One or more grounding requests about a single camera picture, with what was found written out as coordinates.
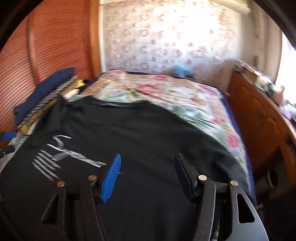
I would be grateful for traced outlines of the floral bed quilt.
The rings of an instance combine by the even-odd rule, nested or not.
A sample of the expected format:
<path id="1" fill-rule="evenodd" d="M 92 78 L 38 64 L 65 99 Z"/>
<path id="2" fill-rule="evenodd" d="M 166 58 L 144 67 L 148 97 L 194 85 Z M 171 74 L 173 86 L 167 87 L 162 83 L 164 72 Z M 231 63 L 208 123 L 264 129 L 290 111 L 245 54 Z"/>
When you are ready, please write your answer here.
<path id="1" fill-rule="evenodd" d="M 243 168 L 248 190 L 254 192 L 250 160 L 223 91 L 182 78 L 108 70 L 68 100 L 85 96 L 124 103 L 146 100 L 172 112 L 223 145 Z"/>

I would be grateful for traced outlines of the patterned folded cloth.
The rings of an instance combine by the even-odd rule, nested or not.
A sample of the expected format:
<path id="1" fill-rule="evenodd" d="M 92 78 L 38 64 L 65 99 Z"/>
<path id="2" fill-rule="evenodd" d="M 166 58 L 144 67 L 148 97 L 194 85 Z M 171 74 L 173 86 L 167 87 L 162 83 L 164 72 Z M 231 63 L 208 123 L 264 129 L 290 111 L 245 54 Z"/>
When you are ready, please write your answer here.
<path id="1" fill-rule="evenodd" d="M 79 88 L 85 86 L 83 80 L 78 80 L 77 76 L 71 77 L 69 80 L 58 85 L 56 89 L 50 91 L 39 101 L 33 101 L 33 105 L 29 106 L 29 110 L 25 112 L 24 117 L 18 121 L 18 129 L 24 135 L 30 135 L 33 132 L 38 120 L 55 104 L 59 96 L 71 97 L 79 93 Z"/>

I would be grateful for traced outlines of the navy folded garment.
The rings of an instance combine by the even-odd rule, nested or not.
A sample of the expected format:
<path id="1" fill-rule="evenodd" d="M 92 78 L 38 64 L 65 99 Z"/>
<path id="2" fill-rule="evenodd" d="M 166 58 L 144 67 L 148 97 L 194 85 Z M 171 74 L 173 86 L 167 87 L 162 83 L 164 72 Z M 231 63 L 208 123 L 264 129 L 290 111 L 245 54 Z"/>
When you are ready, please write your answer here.
<path id="1" fill-rule="evenodd" d="M 33 93 L 21 103 L 14 107 L 15 124 L 19 126 L 25 119 L 27 114 L 48 94 L 56 90 L 57 87 L 69 80 L 75 73 L 75 68 L 65 68 L 57 70 L 48 76 L 44 81 L 40 82 Z"/>

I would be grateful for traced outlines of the wooden low cabinet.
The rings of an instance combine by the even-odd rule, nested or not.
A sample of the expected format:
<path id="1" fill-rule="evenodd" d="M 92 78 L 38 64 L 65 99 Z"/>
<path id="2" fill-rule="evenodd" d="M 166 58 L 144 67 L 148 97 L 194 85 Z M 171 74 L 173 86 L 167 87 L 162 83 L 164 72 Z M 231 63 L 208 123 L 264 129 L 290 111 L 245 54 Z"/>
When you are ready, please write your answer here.
<path id="1" fill-rule="evenodd" d="M 241 73 L 232 72 L 227 92 L 254 178 L 261 179 L 269 170 L 277 173 L 272 198 L 295 190 L 295 127 Z"/>

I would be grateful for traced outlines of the circle patterned sheer curtain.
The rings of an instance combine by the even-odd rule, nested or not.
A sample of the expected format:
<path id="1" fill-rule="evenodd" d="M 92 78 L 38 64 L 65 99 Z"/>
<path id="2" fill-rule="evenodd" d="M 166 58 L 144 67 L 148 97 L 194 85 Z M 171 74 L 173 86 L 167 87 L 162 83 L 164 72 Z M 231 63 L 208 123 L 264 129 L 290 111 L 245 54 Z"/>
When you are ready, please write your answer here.
<path id="1" fill-rule="evenodd" d="M 242 43 L 247 1 L 101 1 L 99 46 L 103 70 L 173 75 L 225 85 Z"/>

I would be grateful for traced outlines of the black printed t-shirt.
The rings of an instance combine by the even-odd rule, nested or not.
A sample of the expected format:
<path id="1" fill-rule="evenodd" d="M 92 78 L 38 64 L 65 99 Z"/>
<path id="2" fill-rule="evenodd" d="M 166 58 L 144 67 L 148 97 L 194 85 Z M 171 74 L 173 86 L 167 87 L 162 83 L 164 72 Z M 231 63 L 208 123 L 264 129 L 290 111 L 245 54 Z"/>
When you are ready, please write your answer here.
<path id="1" fill-rule="evenodd" d="M 1 173 L 8 219 L 20 240 L 82 238 L 80 183 L 116 154 L 120 174 L 99 204 L 110 240 L 191 240 L 198 207 L 182 191 L 177 153 L 213 181 L 248 175 L 217 140 L 147 101 L 115 103 L 88 96 L 59 98 Z"/>

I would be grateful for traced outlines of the blue tissue box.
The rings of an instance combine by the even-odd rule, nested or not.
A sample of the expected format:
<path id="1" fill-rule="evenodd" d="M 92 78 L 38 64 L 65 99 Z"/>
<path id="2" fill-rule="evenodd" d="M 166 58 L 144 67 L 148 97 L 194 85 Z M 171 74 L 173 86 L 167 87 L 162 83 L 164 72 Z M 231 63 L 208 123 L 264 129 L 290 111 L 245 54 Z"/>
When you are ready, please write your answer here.
<path id="1" fill-rule="evenodd" d="M 174 67 L 174 74 L 178 75 L 179 77 L 189 77 L 189 78 L 194 77 L 194 73 L 192 71 L 185 70 L 184 68 L 178 65 Z"/>

